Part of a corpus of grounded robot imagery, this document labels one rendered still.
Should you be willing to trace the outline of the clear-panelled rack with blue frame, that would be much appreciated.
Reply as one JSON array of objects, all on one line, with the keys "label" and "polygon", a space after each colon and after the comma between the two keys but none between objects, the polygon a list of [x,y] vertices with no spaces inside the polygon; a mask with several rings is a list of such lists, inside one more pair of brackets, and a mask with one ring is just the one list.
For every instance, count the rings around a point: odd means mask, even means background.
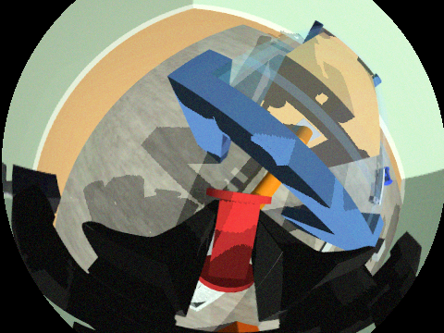
[{"label": "clear-panelled rack with blue frame", "polygon": [[362,212],[375,241],[389,177],[389,120],[381,79],[323,23],[274,38],[230,59],[189,60],[236,88],[297,134]]}]

